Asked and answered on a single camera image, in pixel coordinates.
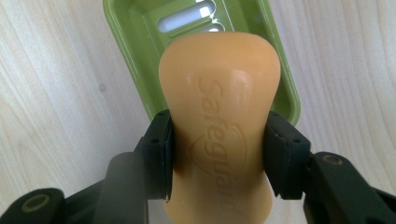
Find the tabletop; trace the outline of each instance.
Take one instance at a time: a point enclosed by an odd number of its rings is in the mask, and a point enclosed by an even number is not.
[[[396,194],[396,1],[270,0],[312,150]],[[0,214],[22,194],[102,179],[149,126],[102,1],[0,1]],[[150,223],[168,223],[149,202]],[[305,223],[274,199],[266,223]]]

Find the green soap dish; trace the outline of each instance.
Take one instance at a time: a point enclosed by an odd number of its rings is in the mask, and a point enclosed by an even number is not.
[[[182,35],[237,31],[276,49],[282,74],[272,110],[297,123],[300,99],[267,0],[104,0],[104,10],[150,119],[167,108],[158,79],[166,46]]]

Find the wooden table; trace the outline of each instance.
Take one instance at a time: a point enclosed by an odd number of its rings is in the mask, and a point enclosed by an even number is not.
[[[396,1],[270,1],[313,151],[396,193]],[[149,126],[102,1],[0,2],[0,213],[22,194],[103,178]],[[150,202],[151,223],[167,223]],[[305,223],[275,200],[267,223]]]

